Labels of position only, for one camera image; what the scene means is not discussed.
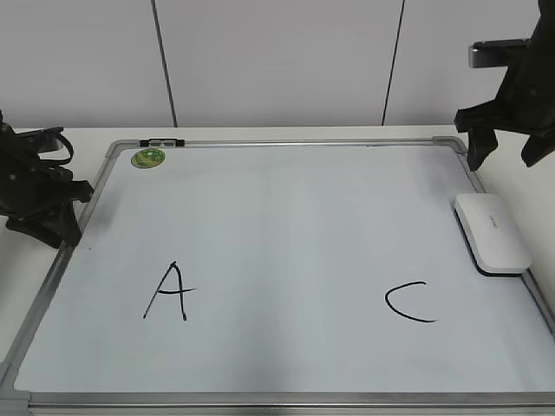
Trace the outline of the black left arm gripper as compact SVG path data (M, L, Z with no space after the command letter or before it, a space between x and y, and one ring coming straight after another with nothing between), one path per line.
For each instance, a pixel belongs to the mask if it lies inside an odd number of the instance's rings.
M51 127L17 133L1 123L1 214L9 217L5 226L55 249L63 243L75 247L82 231L72 203L41 211L50 204L49 193L54 189L58 202L81 203L94 194L88 181L71 181L74 174L65 166L74 148L62 132L62 127Z

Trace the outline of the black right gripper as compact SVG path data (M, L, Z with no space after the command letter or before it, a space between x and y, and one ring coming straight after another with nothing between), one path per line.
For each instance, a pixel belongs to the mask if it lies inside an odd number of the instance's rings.
M498 148L494 130L528 134L521 158L532 167L554 152L554 2L539 1L539 20L524 55L510 66L495 97L457 111L467 132L467 164L477 171Z

